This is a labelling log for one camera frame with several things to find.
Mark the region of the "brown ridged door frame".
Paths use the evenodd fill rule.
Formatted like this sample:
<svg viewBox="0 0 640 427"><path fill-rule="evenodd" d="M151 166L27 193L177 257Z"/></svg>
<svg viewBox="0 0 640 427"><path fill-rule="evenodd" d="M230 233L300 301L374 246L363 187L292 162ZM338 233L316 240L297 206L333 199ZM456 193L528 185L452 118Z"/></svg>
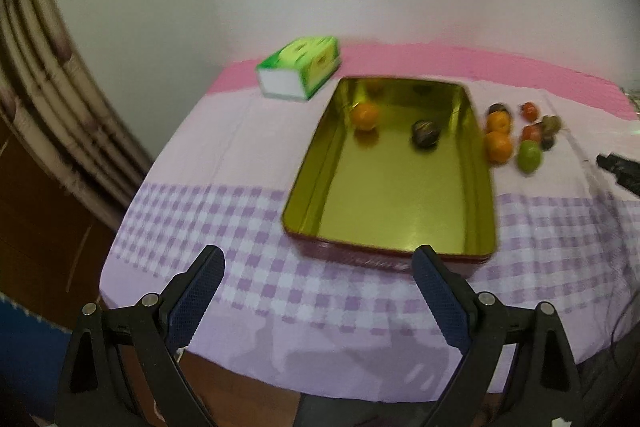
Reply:
<svg viewBox="0 0 640 427"><path fill-rule="evenodd" d="M55 0L1 0L1 115L49 176L119 227L152 159L94 81Z"/></svg>

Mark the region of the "small orange in tray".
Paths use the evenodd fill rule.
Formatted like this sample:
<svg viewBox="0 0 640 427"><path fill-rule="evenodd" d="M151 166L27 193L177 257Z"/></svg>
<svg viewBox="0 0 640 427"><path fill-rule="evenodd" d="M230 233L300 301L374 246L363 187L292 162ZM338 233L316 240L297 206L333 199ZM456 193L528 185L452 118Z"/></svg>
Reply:
<svg viewBox="0 0 640 427"><path fill-rule="evenodd" d="M378 127L380 109L371 102L360 102L349 112L352 127L358 131L370 132Z"/></svg>

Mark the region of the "red tomato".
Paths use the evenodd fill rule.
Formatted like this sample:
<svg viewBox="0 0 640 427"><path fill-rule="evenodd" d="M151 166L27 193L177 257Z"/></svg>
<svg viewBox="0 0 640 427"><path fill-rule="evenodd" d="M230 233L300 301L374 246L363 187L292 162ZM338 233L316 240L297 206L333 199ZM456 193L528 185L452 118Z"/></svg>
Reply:
<svg viewBox="0 0 640 427"><path fill-rule="evenodd" d="M522 129L521 141L533 141L540 143L542 139L542 131L539 124L529 124Z"/></svg>
<svg viewBox="0 0 640 427"><path fill-rule="evenodd" d="M539 109L533 102L526 102L520 107L521 116L528 122L535 122L539 118Z"/></svg>

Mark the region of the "orange mandarin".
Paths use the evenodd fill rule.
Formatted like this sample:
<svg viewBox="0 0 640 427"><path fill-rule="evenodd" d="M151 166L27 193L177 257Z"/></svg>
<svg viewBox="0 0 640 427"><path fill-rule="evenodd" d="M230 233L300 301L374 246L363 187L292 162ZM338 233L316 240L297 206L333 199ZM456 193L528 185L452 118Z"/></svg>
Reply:
<svg viewBox="0 0 640 427"><path fill-rule="evenodd" d="M486 118L486 132L498 132L509 135L512 128L512 118L505 110L495 110Z"/></svg>
<svg viewBox="0 0 640 427"><path fill-rule="evenodd" d="M506 164L513 154L510 135L500 131L491 131L485 135L485 152L491 165Z"/></svg>

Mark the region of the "gold metal tin tray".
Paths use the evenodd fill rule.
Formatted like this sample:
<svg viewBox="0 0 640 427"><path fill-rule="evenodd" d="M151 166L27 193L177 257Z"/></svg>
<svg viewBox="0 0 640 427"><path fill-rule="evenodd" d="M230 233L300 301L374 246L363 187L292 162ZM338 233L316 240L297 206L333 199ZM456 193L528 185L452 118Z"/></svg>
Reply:
<svg viewBox="0 0 640 427"><path fill-rule="evenodd" d="M378 127L352 127L360 102L380 109ZM431 150L411 142L418 120L435 121ZM314 130L282 213L308 257L404 271L428 245L447 262L479 265L498 246L494 187L484 133L467 87L394 77L338 80Z"/></svg>

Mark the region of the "blue object at floor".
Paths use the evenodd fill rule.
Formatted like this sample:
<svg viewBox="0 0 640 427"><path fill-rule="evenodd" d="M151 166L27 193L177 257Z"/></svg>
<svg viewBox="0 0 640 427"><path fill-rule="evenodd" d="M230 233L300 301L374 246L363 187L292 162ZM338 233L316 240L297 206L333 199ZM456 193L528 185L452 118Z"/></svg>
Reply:
<svg viewBox="0 0 640 427"><path fill-rule="evenodd" d="M29 413L53 418L69 341L67 329L1 295L1 382Z"/></svg>

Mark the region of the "green lime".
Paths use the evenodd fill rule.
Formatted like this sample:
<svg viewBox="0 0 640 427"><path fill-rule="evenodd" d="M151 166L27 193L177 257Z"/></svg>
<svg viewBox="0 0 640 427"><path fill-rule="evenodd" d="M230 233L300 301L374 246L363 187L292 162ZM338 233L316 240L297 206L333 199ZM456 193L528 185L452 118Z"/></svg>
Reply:
<svg viewBox="0 0 640 427"><path fill-rule="evenodd" d="M542 163L542 150L538 142L524 140L518 149L516 156L518 169L524 174L534 173Z"/></svg>

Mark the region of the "dark passion fruit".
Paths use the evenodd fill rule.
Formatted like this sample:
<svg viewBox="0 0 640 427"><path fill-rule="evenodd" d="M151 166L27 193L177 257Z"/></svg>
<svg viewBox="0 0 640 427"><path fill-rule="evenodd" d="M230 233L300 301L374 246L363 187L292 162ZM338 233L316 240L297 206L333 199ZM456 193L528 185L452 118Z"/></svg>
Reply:
<svg viewBox="0 0 640 427"><path fill-rule="evenodd" d="M435 121L418 120L411 128L411 142L419 150L431 150L440 138L440 127Z"/></svg>
<svg viewBox="0 0 640 427"><path fill-rule="evenodd" d="M489 106L489 108L487 109L488 114L492 114L496 112L503 112L503 113L509 114L510 110L502 103L491 104L491 106Z"/></svg>
<svg viewBox="0 0 640 427"><path fill-rule="evenodd" d="M540 139L540 147L541 150L547 152L547 150L551 150L552 147L555 146L555 135L553 133L544 133L541 135Z"/></svg>

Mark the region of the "green tissue box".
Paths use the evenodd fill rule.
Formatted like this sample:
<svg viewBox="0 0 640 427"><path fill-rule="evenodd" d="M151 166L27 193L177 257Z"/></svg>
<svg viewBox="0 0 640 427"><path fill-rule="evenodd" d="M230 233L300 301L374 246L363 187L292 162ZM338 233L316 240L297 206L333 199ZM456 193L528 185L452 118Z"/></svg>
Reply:
<svg viewBox="0 0 640 427"><path fill-rule="evenodd" d="M336 37L302 37L260 62L255 70L267 98L308 101L341 65Z"/></svg>

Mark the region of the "brown kiwi fruit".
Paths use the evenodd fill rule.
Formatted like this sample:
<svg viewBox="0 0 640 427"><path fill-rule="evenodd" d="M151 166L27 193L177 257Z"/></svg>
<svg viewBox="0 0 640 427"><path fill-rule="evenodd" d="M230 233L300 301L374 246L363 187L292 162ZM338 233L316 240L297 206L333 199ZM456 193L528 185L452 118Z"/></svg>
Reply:
<svg viewBox="0 0 640 427"><path fill-rule="evenodd" d="M562 120L556 115L544 115L541 118L540 127L543 134L556 135L562 129Z"/></svg>

